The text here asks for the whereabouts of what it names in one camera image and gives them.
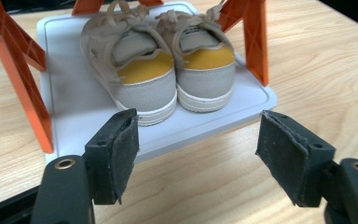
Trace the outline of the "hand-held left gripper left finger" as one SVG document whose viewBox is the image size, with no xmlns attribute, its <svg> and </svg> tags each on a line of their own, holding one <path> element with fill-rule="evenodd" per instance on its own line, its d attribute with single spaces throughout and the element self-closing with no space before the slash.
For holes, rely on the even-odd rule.
<svg viewBox="0 0 358 224">
<path fill-rule="evenodd" d="M 139 151 L 137 111 L 112 116 L 85 145 L 86 163 L 93 173 L 95 204 L 122 203 Z"/>
</svg>

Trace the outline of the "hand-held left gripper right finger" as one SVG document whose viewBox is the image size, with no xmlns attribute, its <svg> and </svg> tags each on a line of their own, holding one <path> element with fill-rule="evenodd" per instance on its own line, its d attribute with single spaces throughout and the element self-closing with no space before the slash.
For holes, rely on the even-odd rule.
<svg viewBox="0 0 358 224">
<path fill-rule="evenodd" d="M 286 192 L 293 204 L 317 207 L 322 199 L 323 170 L 336 149 L 294 119 L 264 110 L 256 155 Z"/>
</svg>

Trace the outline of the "white shoe rack orange legs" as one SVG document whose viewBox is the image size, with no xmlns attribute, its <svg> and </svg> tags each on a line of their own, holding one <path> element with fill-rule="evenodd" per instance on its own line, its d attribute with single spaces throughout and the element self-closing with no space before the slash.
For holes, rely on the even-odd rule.
<svg viewBox="0 0 358 224">
<path fill-rule="evenodd" d="M 117 107 L 91 76 L 80 54 L 80 32 L 87 16 L 50 16 L 28 34 L 6 14 L 0 2 L 0 37 L 13 29 L 17 39 L 36 55 L 4 55 L 7 74 L 24 106 L 47 161 L 81 155 L 85 144 L 115 114 Z M 245 60 L 235 61 L 235 82 L 227 105 L 216 112 L 198 114 L 177 106 L 159 124 L 139 130 L 137 161 L 146 161 L 206 137 L 258 118 L 277 104 L 275 92 L 263 86 Z"/>
</svg>

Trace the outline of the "white sneaker with yellow heel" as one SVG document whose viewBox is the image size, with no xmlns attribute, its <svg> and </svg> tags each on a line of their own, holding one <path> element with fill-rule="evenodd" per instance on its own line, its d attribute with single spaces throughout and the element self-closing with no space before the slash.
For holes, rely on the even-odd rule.
<svg viewBox="0 0 358 224">
<path fill-rule="evenodd" d="M 118 109 L 138 111 L 141 126 L 167 119 L 177 101 L 172 53 L 148 15 L 144 5 L 115 0 L 85 23 L 80 37 L 91 73 Z"/>
<path fill-rule="evenodd" d="M 178 101 L 189 111 L 219 110 L 233 90 L 235 52 L 217 23 L 222 8 L 199 15 L 171 9 L 157 16 L 157 31 L 174 58 Z"/>
</svg>

